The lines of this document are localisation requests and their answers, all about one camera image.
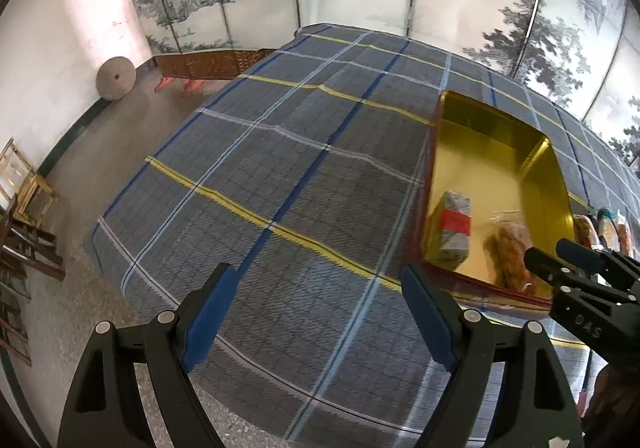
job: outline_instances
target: gold tin box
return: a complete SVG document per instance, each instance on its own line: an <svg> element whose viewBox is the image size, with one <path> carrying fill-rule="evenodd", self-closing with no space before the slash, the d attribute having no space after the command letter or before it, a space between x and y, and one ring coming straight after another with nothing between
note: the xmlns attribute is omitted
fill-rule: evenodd
<svg viewBox="0 0 640 448"><path fill-rule="evenodd" d="M488 244L501 214L518 215L532 244L551 255L560 238L574 239L569 197L549 138L497 108L446 90L430 150L415 206L410 261L421 262L462 304L527 318L548 313L550 291L544 286L526 295L499 285L495 251ZM469 255L455 271L424 258L429 215L446 190L470 198Z"/></svg>

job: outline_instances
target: woven wicker panel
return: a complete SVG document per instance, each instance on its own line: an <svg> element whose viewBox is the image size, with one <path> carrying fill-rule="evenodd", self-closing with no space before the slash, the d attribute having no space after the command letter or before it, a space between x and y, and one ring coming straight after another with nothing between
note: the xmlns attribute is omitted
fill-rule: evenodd
<svg viewBox="0 0 640 448"><path fill-rule="evenodd" d="M156 56L163 76L186 79L233 79L259 62L273 49L207 50Z"/></svg>
<svg viewBox="0 0 640 448"><path fill-rule="evenodd" d="M184 54L162 54L155 56L163 76L169 78L191 78L189 65Z"/></svg>

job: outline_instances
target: food package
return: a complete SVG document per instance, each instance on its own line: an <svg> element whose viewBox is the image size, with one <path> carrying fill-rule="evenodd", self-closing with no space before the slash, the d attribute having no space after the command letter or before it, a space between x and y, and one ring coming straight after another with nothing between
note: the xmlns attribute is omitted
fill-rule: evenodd
<svg viewBox="0 0 640 448"><path fill-rule="evenodd" d="M574 215L575 236L580 245L589 249L599 249L600 240L593 227L591 219L587 215Z"/></svg>
<svg viewBox="0 0 640 448"><path fill-rule="evenodd" d="M634 241L631 237L631 228L626 218L621 215L620 212L616 215L615 226L620 241L620 253L626 254L626 256L633 256Z"/></svg>
<svg viewBox="0 0 640 448"><path fill-rule="evenodd" d="M604 237L607 247L614 251L620 251L620 240L614 225L615 216L607 208L598 211L598 236Z"/></svg>
<svg viewBox="0 0 640 448"><path fill-rule="evenodd" d="M524 253L533 244L524 218L518 212L497 220L497 248L503 285L522 294L551 297L551 288L524 265Z"/></svg>
<svg viewBox="0 0 640 448"><path fill-rule="evenodd" d="M469 197L445 191L429 219L425 257L436 265L455 270L469 256L470 232Z"/></svg>
<svg viewBox="0 0 640 448"><path fill-rule="evenodd" d="M497 235L504 284L509 289L533 294L536 276L524 266L524 252L532 246L527 226L517 220L502 220Z"/></svg>

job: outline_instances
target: floor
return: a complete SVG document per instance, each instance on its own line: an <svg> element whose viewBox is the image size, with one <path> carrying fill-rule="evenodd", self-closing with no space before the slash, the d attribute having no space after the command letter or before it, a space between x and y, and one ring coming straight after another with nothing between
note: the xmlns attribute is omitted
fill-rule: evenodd
<svg viewBox="0 0 640 448"><path fill-rule="evenodd" d="M20 386L52 446L56 445L66 393L92 328L101 320L117 327L136 317L119 291L107 284L84 252L82 242L96 218L133 176L143 160L167 139L205 98L225 84L209 81L185 96L174 81L158 94L158 70L139 78L134 89L102 112L62 156L48 180L62 195L44 228L58 236L66 278L55 281L29 273L31 302L21 304L33 367L14 360ZM136 367L138 386L158 447L172 443L162 422L144 365ZM228 448L285 447L229 412L209 394L196 392Z"/></svg>

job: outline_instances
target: white wall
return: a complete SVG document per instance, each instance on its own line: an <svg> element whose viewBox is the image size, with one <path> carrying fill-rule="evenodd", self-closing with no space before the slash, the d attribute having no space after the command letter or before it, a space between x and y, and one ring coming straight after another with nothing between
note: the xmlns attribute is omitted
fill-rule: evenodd
<svg viewBox="0 0 640 448"><path fill-rule="evenodd" d="M151 57L131 0L11 0L0 16L0 147L13 136L33 166L98 98L114 56Z"/></svg>

